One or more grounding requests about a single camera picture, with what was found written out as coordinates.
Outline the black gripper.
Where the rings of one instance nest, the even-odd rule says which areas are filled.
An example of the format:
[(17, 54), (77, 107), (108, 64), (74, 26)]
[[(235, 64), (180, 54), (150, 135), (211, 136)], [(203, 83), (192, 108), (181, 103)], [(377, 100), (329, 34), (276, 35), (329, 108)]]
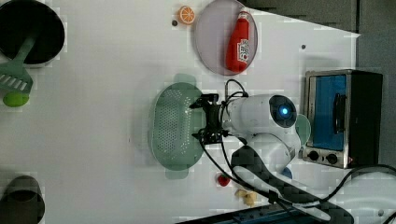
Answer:
[(205, 111), (205, 128), (203, 132), (193, 133), (197, 140), (204, 139), (205, 145), (217, 144), (221, 142), (222, 126), (219, 118), (221, 104), (218, 103), (219, 96), (216, 93), (203, 94), (202, 99), (198, 99), (190, 105), (191, 109), (203, 108)]

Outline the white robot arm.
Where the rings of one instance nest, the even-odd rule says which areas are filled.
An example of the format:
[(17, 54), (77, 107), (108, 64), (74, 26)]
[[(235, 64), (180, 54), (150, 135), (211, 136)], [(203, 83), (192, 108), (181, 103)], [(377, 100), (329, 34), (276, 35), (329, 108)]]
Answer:
[(325, 224), (395, 224), (395, 169), (363, 165), (348, 169), (335, 187), (314, 189), (282, 175), (302, 147), (297, 112), (283, 95), (233, 97), (217, 103), (203, 94), (191, 108), (205, 111), (206, 126), (194, 135), (200, 145), (222, 144), (225, 136), (243, 145), (224, 159), (239, 185)]

